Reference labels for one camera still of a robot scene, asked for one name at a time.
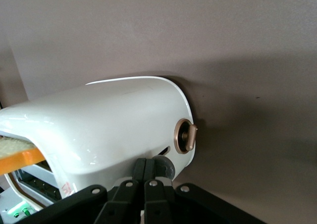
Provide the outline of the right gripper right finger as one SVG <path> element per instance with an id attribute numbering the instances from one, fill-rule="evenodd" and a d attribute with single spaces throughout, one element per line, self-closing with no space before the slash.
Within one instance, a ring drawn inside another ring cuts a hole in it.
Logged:
<path id="1" fill-rule="evenodd" d="M 192 184 L 173 188 L 172 163 L 147 159 L 145 166 L 145 223 L 147 224 L 261 224 L 262 220 Z"/>

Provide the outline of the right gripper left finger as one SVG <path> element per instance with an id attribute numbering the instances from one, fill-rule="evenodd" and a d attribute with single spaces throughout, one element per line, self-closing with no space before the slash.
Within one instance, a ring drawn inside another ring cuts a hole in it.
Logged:
<path id="1" fill-rule="evenodd" d="M 137 224 L 138 193 L 146 159 L 136 161 L 133 175 L 121 178 L 111 191 L 91 185 L 30 215 L 19 224 Z"/>

